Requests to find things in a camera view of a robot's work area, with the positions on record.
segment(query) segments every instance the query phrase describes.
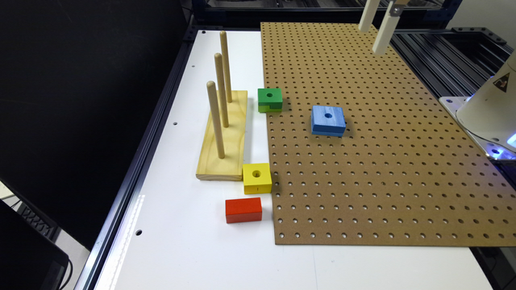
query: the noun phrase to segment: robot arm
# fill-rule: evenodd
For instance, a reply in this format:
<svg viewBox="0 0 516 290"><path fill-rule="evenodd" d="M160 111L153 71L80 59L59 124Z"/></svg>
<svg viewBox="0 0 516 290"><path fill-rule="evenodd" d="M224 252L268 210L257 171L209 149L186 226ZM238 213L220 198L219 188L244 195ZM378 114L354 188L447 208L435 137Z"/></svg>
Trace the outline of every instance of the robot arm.
<svg viewBox="0 0 516 290"><path fill-rule="evenodd" d="M393 37L394 29L396 29L397 23L400 20L400 15L405 8L405 5L409 0L391 0L387 13L381 22L380 30L378 31L377 39L372 46L372 51L377 55L385 54L389 41ZM372 24L372 19L377 12L378 4L380 0L368 0L365 4L364 13L359 23L359 30L362 32L368 32L369 27Z"/></svg>

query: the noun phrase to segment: green block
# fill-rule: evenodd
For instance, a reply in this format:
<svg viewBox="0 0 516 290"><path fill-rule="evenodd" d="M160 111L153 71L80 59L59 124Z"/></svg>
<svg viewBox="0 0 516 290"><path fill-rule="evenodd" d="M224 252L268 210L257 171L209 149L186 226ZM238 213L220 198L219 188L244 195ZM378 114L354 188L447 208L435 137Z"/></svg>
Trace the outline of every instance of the green block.
<svg viewBox="0 0 516 290"><path fill-rule="evenodd" d="M269 107L269 106L258 106L258 112L260 112L260 113L281 112L281 109L271 109L271 107Z"/></svg>
<svg viewBox="0 0 516 290"><path fill-rule="evenodd" d="M281 89L258 89L258 106L270 106L272 109L281 109L283 106Z"/></svg>
<svg viewBox="0 0 516 290"><path fill-rule="evenodd" d="M274 103L274 104L260 104L258 103L258 106L269 106L271 109L283 109L283 103Z"/></svg>

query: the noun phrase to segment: metal frame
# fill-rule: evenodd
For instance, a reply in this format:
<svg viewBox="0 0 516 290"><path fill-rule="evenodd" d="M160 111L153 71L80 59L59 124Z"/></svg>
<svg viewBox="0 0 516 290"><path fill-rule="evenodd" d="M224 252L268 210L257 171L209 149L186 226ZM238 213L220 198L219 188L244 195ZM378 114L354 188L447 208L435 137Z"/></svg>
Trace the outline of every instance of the metal frame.
<svg viewBox="0 0 516 290"><path fill-rule="evenodd" d="M365 1L353 1L347 7L320 7L317 0L303 0L306 7L284 8L281 0L276 0L274 8L215 8L206 6L206 0L192 0L195 19L203 25L224 27L259 27L260 22L306 22L316 23L358 23L364 10ZM446 28L462 0L445 0L441 9L426 7L406 7L398 24L399 28ZM387 11L381 2L373 20L379 27Z"/></svg>

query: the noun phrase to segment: red block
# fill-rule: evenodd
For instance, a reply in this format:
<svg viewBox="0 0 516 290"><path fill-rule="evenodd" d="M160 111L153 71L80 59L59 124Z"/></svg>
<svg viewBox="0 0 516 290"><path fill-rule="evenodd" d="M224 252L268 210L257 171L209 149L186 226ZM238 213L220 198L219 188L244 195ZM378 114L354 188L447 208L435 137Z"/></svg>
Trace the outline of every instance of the red block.
<svg viewBox="0 0 516 290"><path fill-rule="evenodd" d="M261 199L242 198L226 200L226 222L257 222L261 221Z"/></svg>

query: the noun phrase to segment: yellow block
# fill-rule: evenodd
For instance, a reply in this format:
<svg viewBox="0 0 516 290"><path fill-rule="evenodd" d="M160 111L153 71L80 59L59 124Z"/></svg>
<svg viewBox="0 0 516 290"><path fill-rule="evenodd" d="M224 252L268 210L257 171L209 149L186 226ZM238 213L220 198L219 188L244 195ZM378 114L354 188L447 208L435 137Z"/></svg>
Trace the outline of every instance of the yellow block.
<svg viewBox="0 0 516 290"><path fill-rule="evenodd" d="M273 179L268 164L243 165L243 193L271 193Z"/></svg>
<svg viewBox="0 0 516 290"><path fill-rule="evenodd" d="M215 142L210 113L195 174L199 180L242 180L243 141L246 113L248 112L248 91L231 91L231 95L233 96L233 102L227 103L229 127L222 127L226 157L223 159L218 157L217 143Z"/></svg>

